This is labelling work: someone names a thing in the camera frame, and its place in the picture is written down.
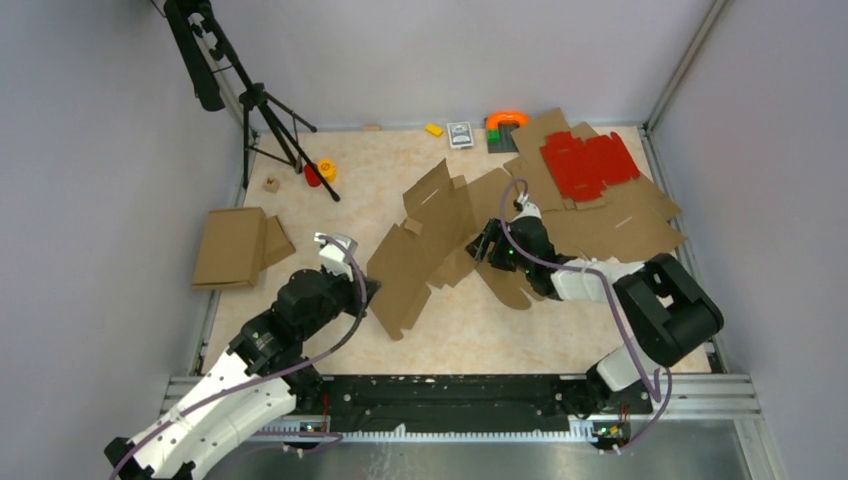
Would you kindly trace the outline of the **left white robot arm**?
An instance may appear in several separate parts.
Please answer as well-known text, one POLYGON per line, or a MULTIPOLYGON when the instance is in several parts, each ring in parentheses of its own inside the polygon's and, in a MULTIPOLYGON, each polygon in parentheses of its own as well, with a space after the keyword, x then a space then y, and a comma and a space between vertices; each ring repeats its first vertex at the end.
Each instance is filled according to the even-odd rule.
POLYGON ((149 427, 104 449, 112 479, 203 479, 269 422, 319 404, 315 363, 355 335, 380 288, 349 236, 318 232, 321 266, 295 271, 212 368, 149 427))

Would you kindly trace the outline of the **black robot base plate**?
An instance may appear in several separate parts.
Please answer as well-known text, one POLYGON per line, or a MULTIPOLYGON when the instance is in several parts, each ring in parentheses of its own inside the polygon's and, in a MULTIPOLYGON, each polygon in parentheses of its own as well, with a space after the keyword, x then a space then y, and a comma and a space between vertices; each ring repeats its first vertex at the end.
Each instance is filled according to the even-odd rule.
POLYGON ((583 375, 335 375, 298 402, 297 415, 352 436, 565 433, 581 420, 609 423, 653 412, 640 384, 606 392, 583 375))

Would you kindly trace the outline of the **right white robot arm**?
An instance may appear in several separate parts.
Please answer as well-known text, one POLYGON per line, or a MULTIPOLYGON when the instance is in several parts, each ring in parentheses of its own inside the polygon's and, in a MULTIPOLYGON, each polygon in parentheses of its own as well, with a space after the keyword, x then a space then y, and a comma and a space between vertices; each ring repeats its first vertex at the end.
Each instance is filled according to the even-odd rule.
POLYGON ((581 419, 612 412, 636 384, 649 399, 665 400, 670 390, 660 382, 670 378, 671 368, 723 329, 718 306, 668 253, 625 263, 566 256, 527 194, 514 206, 516 216, 490 219, 467 254, 478 264, 522 273, 545 299, 607 305, 622 336, 622 346, 589 368, 576 393, 562 396, 563 407, 581 419))

